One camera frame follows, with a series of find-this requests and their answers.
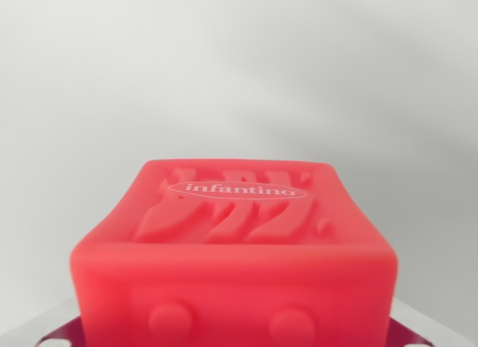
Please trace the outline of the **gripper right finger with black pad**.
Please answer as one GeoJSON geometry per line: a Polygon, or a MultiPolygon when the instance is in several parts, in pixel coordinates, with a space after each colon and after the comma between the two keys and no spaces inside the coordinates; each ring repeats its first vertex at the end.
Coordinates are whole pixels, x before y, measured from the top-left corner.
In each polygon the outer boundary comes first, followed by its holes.
{"type": "Polygon", "coordinates": [[[466,337],[415,310],[401,300],[393,300],[391,318],[432,346],[476,346],[466,337]]]}

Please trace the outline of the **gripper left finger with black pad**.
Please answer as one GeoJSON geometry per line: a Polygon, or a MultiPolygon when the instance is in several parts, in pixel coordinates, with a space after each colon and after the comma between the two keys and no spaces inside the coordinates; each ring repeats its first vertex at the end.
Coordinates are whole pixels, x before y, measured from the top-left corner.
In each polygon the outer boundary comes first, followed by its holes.
{"type": "Polygon", "coordinates": [[[78,303],[70,298],[6,332],[1,346],[85,346],[78,303]]]}

